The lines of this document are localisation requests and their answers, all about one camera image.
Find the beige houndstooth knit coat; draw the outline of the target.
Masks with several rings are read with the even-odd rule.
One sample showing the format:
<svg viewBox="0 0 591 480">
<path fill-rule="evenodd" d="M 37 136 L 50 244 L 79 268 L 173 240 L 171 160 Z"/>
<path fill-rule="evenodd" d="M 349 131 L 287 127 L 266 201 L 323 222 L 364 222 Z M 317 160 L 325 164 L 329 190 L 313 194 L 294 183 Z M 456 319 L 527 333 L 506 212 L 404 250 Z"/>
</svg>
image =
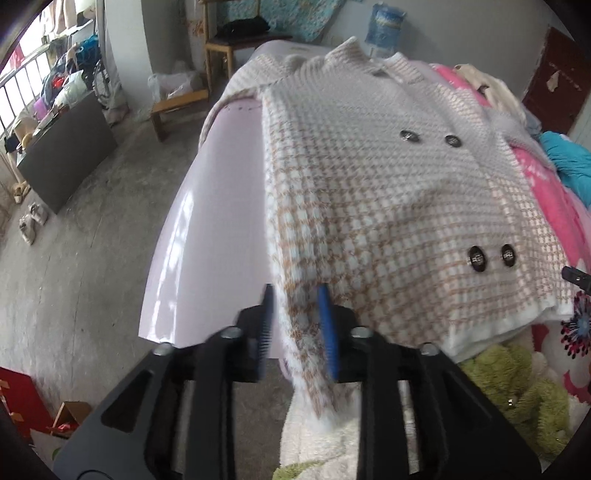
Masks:
<svg viewBox="0 0 591 480">
<path fill-rule="evenodd" d="M 405 102 L 393 73 L 402 54 L 370 59 L 355 39 L 315 58 L 260 55 L 233 75 L 219 99 L 262 105 L 266 242 L 276 288 L 283 355 L 297 393 L 319 423 L 353 416 L 358 396 L 329 378 L 318 319 L 318 286 L 363 319 L 356 294 L 374 282 L 365 229 L 379 195 L 393 184 L 393 150 L 417 133 L 396 129 Z"/>
</svg>

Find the cream clothes pile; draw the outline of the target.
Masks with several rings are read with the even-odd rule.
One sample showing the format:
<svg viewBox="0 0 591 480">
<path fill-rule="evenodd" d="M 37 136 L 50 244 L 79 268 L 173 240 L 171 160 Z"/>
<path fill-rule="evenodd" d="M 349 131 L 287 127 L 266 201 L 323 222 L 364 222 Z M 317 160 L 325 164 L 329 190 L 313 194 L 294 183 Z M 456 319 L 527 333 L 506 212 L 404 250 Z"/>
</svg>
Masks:
<svg viewBox="0 0 591 480">
<path fill-rule="evenodd" d="M 471 64 L 458 64 L 454 67 L 454 70 L 483 95 L 493 108 L 511 115 L 519 120 L 522 125 L 527 124 L 527 117 L 522 103 L 504 81 L 478 70 Z"/>
</svg>

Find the pink floral blanket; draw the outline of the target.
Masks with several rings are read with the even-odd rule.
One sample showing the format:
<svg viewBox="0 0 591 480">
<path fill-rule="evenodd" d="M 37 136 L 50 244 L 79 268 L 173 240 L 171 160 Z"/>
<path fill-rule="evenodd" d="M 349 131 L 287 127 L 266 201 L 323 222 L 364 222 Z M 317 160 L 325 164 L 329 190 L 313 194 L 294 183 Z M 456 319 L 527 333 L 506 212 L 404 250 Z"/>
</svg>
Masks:
<svg viewBox="0 0 591 480">
<path fill-rule="evenodd" d="M 432 69 L 394 66 L 396 129 L 417 142 L 393 150 L 393 184 L 365 229 L 375 279 L 356 294 L 363 319 L 408 345 L 439 343 L 465 359 L 547 320 L 542 351 L 563 385 L 590 397 L 590 350 L 569 339 L 585 297 L 560 277 L 590 253 L 541 148 L 474 94 L 436 82 Z"/>
</svg>

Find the cream fleece blanket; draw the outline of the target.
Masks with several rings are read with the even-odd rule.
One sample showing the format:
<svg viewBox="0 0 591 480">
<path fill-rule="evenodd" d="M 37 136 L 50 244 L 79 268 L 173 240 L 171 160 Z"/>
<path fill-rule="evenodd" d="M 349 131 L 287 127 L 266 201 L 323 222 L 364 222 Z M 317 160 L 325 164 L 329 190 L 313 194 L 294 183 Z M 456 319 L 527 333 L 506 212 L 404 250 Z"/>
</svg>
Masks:
<svg viewBox="0 0 591 480">
<path fill-rule="evenodd" d="M 295 393 L 280 438 L 280 466 L 274 479 L 355 479 L 358 474 L 360 418 L 325 429 Z"/>
</svg>

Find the turquoise garment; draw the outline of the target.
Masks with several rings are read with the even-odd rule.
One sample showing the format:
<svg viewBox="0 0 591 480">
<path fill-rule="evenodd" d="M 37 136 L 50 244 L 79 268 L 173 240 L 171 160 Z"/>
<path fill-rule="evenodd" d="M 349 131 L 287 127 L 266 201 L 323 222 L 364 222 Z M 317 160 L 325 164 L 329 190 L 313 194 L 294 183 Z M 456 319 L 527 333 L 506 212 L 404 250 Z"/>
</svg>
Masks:
<svg viewBox="0 0 591 480">
<path fill-rule="evenodd" d="M 562 183 L 572 190 L 583 205 L 591 204 L 591 154 L 564 134 L 546 131 L 540 144 L 552 161 Z"/>
</svg>

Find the green fluffy blanket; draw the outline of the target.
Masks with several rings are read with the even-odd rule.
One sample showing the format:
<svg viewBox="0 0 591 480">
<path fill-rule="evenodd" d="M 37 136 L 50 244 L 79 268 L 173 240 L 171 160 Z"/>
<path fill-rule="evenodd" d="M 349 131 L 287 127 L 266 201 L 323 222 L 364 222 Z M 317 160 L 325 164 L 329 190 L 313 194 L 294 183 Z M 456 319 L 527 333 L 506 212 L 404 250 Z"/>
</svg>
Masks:
<svg viewBox="0 0 591 480">
<path fill-rule="evenodd" d="M 564 450 L 586 414 L 545 356 L 515 342 L 497 344 L 461 363 L 546 466 Z"/>
</svg>

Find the dark red door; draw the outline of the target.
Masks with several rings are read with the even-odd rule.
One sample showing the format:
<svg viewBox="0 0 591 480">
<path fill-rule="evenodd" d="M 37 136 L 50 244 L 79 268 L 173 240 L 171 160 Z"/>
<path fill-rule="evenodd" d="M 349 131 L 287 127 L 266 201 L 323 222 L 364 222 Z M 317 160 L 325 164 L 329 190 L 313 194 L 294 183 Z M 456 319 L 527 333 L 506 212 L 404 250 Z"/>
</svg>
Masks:
<svg viewBox="0 0 591 480">
<path fill-rule="evenodd" d="M 567 35 L 550 27 L 523 100 L 543 131 L 568 134 L 590 93 L 590 61 Z"/>
</svg>

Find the low wooden stool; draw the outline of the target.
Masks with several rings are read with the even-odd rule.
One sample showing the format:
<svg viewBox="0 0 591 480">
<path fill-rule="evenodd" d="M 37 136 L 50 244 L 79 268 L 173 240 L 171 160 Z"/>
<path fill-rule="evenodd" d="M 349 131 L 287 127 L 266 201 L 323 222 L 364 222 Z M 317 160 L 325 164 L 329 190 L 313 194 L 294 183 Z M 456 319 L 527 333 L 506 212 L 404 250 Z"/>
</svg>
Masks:
<svg viewBox="0 0 591 480">
<path fill-rule="evenodd" d="M 200 89 L 192 91 L 183 95 L 175 96 L 170 99 L 156 102 L 149 115 L 150 122 L 155 131 L 156 138 L 159 142 L 163 142 L 166 138 L 161 116 L 176 110 L 185 109 L 194 104 L 205 102 L 209 100 L 209 92 L 207 89 Z"/>
</svg>

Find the pair of slippers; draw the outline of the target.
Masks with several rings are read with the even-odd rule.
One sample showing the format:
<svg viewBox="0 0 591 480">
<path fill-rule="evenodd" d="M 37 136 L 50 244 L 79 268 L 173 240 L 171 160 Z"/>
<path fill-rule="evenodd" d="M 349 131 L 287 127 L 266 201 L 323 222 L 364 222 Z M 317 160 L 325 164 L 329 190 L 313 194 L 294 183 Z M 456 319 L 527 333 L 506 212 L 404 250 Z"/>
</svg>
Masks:
<svg viewBox="0 0 591 480">
<path fill-rule="evenodd" d="M 28 246 L 32 246 L 35 242 L 36 227 L 44 226 L 48 217 L 49 215 L 45 207 L 33 202 L 28 206 L 27 213 L 19 219 L 19 231 Z"/>
</svg>

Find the dark grey cabinet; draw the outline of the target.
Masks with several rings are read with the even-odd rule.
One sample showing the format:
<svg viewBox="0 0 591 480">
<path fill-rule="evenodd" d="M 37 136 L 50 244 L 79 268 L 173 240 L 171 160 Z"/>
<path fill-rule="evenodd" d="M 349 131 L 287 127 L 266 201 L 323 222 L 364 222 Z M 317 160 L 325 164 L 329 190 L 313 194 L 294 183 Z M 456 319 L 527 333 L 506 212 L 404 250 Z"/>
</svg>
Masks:
<svg viewBox="0 0 591 480">
<path fill-rule="evenodd" d="M 101 105 L 88 93 L 27 146 L 17 168 L 41 201 L 57 214 L 116 148 Z"/>
</svg>

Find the wooden chair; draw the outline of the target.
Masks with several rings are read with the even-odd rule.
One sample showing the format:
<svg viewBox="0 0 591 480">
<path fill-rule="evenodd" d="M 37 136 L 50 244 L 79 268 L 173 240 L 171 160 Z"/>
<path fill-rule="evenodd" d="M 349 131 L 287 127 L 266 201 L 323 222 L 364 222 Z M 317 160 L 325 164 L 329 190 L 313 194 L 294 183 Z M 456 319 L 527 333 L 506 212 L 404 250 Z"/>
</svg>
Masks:
<svg viewBox="0 0 591 480">
<path fill-rule="evenodd" d="M 226 76 L 228 79 L 235 73 L 235 51 L 245 50 L 250 48 L 257 48 L 266 42 L 273 40 L 291 40 L 292 35 L 271 31 L 267 29 L 266 32 L 260 35 L 243 36 L 236 39 L 217 38 L 211 35 L 211 26 L 209 25 L 209 6 L 217 4 L 214 0 L 202 0 L 199 2 L 202 6 L 202 27 L 204 27 L 204 65 L 207 82 L 207 90 L 209 95 L 214 91 L 214 72 L 212 68 L 211 55 L 214 53 L 224 56 L 226 61 Z"/>
</svg>

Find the black garment on chair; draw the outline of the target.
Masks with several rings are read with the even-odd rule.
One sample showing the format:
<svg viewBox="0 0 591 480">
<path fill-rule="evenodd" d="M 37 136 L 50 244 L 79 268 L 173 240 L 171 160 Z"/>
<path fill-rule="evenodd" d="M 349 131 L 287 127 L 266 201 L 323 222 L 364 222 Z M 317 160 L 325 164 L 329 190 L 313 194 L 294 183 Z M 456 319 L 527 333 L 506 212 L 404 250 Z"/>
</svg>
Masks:
<svg viewBox="0 0 591 480">
<path fill-rule="evenodd" d="M 262 16 L 238 19 L 218 28 L 216 37 L 222 40 L 242 40 L 270 31 L 270 24 Z"/>
</svg>

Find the blue water jug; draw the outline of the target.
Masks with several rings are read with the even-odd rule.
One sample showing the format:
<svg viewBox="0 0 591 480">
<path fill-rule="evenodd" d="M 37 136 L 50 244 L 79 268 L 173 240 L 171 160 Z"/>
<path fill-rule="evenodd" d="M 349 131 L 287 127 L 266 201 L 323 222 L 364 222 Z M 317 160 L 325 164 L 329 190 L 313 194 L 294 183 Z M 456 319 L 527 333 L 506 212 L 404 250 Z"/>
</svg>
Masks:
<svg viewBox="0 0 591 480">
<path fill-rule="evenodd" d="M 386 58 L 398 51 L 406 16 L 406 11 L 384 2 L 373 6 L 365 40 L 370 46 L 370 56 Z"/>
</svg>

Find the teal floral wall cloth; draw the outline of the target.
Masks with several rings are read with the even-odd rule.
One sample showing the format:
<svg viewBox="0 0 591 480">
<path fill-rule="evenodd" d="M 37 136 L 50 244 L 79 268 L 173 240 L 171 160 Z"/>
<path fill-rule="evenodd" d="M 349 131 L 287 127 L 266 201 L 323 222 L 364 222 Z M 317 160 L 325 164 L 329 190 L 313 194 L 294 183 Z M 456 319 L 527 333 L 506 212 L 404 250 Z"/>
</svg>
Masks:
<svg viewBox="0 0 591 480">
<path fill-rule="evenodd" d="M 219 26 L 235 20 L 262 16 L 270 29 L 295 40 L 314 43 L 322 37 L 344 0 L 242 0 L 217 4 Z"/>
</svg>

